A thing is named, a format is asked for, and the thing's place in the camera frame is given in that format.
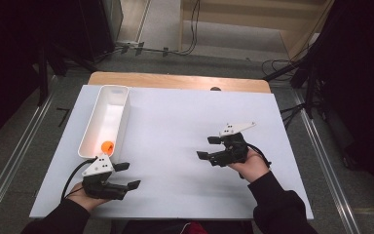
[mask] gray floor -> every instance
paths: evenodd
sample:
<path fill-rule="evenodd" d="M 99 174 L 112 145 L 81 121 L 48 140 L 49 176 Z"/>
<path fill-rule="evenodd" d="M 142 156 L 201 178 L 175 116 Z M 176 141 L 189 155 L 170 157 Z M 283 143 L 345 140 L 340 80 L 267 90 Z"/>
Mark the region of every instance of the gray floor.
<path fill-rule="evenodd" d="M 164 0 L 151 1 L 147 21 L 141 34 L 145 47 L 175 48 L 176 36 L 178 36 L 178 24 L 174 22 L 178 20 L 175 18 L 177 16 L 175 5 Z M 264 60 L 288 59 L 280 35 L 275 30 L 223 27 L 209 23 L 199 23 L 199 28 L 201 28 L 199 42 L 192 56 L 170 55 L 163 58 L 161 54 L 148 52 L 136 56 L 134 51 L 129 51 L 124 55 L 117 53 L 107 57 L 96 66 L 104 71 L 251 79 L 264 75 L 261 69 Z M 187 33 L 184 39 L 186 45 L 189 40 Z M 266 72 L 272 71 L 271 67 L 266 68 Z M 20 233 L 24 225 L 31 220 L 28 216 L 34 203 L 34 194 L 41 185 L 66 124 L 64 122 L 60 125 L 65 112 L 57 109 L 73 108 L 82 85 L 88 82 L 90 75 L 85 69 L 74 67 L 68 70 L 66 77 L 56 78 L 57 83 L 53 87 L 54 96 L 49 103 L 45 118 L 25 151 L 18 172 L 0 203 L 0 233 Z M 288 82 L 274 81 L 271 83 L 271 89 L 280 108 L 292 107 L 296 104 L 294 91 L 288 86 Z M 0 175 L 36 110 L 37 100 L 36 92 L 25 101 L 0 131 Z M 346 169 L 341 160 L 342 152 L 336 145 L 332 133 L 316 113 L 315 124 L 332 167 L 355 213 L 361 233 L 374 233 L 374 177 L 367 172 Z M 287 133 L 314 212 L 315 219 L 311 221 L 312 226 L 319 233 L 345 233 L 341 217 L 300 115 L 293 120 Z M 91 219 L 86 233 L 109 233 L 109 224 L 108 220 Z"/>

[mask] person's arm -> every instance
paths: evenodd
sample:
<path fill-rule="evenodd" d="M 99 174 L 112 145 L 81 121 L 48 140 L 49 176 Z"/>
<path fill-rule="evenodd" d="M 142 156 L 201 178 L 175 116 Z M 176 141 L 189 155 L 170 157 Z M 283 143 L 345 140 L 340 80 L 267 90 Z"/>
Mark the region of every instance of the person's arm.
<path fill-rule="evenodd" d="M 88 197 L 81 183 L 75 184 L 71 191 L 76 192 L 43 219 L 28 223 L 21 234 L 83 233 L 91 211 L 108 200 Z"/>
<path fill-rule="evenodd" d="M 249 149 L 245 163 L 229 165 L 249 183 L 257 201 L 254 221 L 263 233 L 317 233 L 306 219 L 305 204 L 294 191 L 284 191 L 262 156 Z"/>

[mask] floor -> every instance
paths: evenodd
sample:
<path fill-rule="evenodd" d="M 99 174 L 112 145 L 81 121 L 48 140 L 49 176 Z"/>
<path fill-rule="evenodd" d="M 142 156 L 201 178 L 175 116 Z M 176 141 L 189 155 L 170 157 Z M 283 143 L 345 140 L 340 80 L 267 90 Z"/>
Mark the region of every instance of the floor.
<path fill-rule="evenodd" d="M 144 42 L 144 48 L 175 50 L 178 43 L 179 7 L 177 1 L 122 0 L 125 20 L 118 38 L 119 44 L 135 45 Z M 185 21 L 183 48 L 188 48 L 191 34 Z M 190 58 L 168 57 L 143 52 L 136 57 L 130 50 L 124 55 L 113 55 L 98 67 L 111 71 L 138 71 L 154 73 L 213 75 L 222 77 L 260 78 L 286 62 L 288 56 L 277 31 L 199 22 L 198 43 Z M 52 97 L 46 108 L 36 108 L 38 92 L 25 101 L 19 111 L 0 131 L 0 233 L 19 233 L 30 221 L 29 211 L 46 169 L 51 162 L 66 121 L 64 109 L 71 109 L 81 86 L 87 84 L 89 72 L 80 67 L 70 68 L 66 77 L 52 82 Z M 271 89 L 280 109 L 297 103 L 298 93 L 288 85 L 288 76 L 272 81 Z M 374 177 L 367 172 L 351 171 L 344 167 L 341 149 L 337 146 L 325 122 L 314 111 L 312 121 L 329 159 L 331 171 L 341 185 L 349 202 L 357 229 L 347 229 L 338 213 L 332 182 L 325 176 L 320 157 L 313 147 L 303 114 L 297 116 L 287 130 L 290 143 L 299 165 L 315 220 L 311 225 L 319 233 L 374 233 Z M 35 132 L 28 132 L 31 119 L 40 124 Z M 119 229 L 123 222 L 117 222 Z M 85 233 L 109 233 L 108 220 L 91 219 Z"/>

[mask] wooden table edge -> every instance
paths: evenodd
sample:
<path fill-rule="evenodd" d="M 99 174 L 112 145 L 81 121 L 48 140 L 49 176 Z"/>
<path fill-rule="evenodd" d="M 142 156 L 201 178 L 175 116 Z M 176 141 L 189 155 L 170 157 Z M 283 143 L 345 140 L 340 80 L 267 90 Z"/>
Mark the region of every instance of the wooden table edge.
<path fill-rule="evenodd" d="M 136 72 L 98 71 L 91 75 L 88 84 L 187 90 L 210 90 L 217 87 L 230 92 L 271 93 L 269 83 L 264 80 Z"/>

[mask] orange ball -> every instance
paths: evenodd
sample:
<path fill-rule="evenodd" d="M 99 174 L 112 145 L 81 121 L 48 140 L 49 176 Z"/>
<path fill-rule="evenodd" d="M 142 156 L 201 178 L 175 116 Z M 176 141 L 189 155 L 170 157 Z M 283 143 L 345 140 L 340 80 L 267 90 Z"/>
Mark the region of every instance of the orange ball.
<path fill-rule="evenodd" d="M 112 141 L 105 141 L 101 145 L 102 152 L 107 154 L 108 156 L 111 156 L 113 149 L 114 149 L 114 143 Z"/>

